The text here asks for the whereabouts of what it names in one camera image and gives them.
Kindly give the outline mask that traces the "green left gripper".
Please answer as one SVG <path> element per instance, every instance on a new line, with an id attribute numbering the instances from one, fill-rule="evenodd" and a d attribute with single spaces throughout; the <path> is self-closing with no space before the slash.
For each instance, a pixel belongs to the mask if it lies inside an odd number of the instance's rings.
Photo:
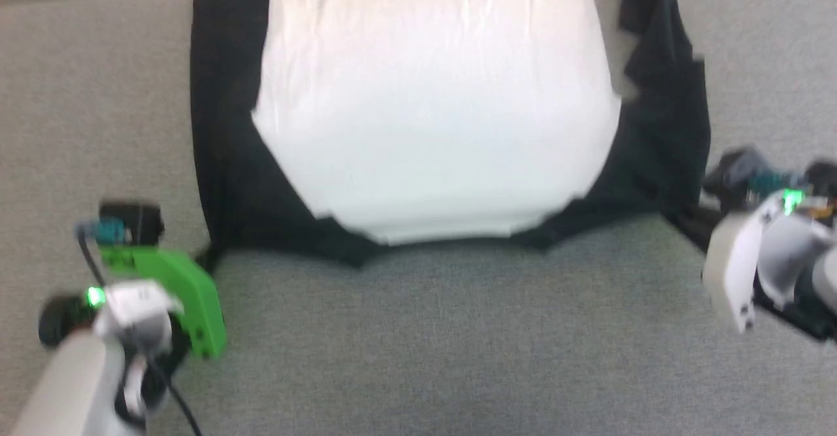
<path id="1" fill-rule="evenodd" d="M 125 337 L 143 321 L 169 319 L 186 333 L 188 349 L 205 359 L 218 358 L 227 345 L 218 290 L 212 278 L 185 252 L 151 246 L 101 246 L 105 266 L 126 279 L 107 282 L 82 246 L 96 284 L 57 294 L 44 304 L 38 338 L 55 347 L 78 326 L 92 325 L 101 337 Z"/>

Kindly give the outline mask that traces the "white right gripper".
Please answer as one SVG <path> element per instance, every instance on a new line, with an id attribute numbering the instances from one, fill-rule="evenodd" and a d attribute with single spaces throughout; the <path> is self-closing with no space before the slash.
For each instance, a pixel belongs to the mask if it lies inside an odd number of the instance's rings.
<path id="1" fill-rule="evenodd" d="M 756 209 L 732 213 L 709 239 L 702 283 L 726 325 L 755 326 L 756 292 L 783 310 L 795 299 L 799 275 L 811 260 L 811 222 L 795 213 L 800 191 L 778 191 Z"/>

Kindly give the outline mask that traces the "black and white garment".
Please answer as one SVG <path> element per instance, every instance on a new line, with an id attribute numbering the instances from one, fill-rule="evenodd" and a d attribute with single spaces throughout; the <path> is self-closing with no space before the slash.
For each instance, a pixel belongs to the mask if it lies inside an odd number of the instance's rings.
<path id="1" fill-rule="evenodd" d="M 207 263 L 360 266 L 407 245 L 547 250 L 675 225 L 708 164 L 705 65 L 677 0 L 194 0 L 192 144 Z"/>

